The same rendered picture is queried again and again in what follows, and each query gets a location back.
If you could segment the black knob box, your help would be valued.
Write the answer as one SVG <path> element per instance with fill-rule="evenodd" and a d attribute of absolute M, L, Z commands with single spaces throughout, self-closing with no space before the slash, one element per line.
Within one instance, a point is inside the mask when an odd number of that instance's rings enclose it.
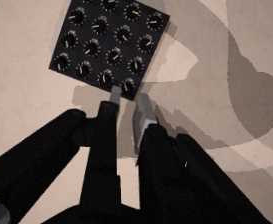
<path fill-rule="evenodd" d="M 136 0 L 71 0 L 48 69 L 110 93 L 121 87 L 134 101 L 169 18 Z"/>

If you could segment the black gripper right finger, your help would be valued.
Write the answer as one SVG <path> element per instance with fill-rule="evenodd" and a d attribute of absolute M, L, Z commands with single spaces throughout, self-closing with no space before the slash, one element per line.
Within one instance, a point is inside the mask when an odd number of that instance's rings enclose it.
<path fill-rule="evenodd" d="M 192 137 L 167 134 L 148 94 L 132 123 L 140 209 L 161 209 L 163 224 L 272 224 Z"/>

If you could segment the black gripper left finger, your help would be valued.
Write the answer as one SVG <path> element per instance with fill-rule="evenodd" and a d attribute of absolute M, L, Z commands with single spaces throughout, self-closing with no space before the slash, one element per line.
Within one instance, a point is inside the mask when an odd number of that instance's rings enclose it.
<path fill-rule="evenodd" d="M 0 224 L 18 224 L 80 147 L 90 145 L 76 224 L 123 224 L 117 175 L 120 98 L 121 87 L 113 85 L 97 117 L 68 109 L 0 156 Z"/>

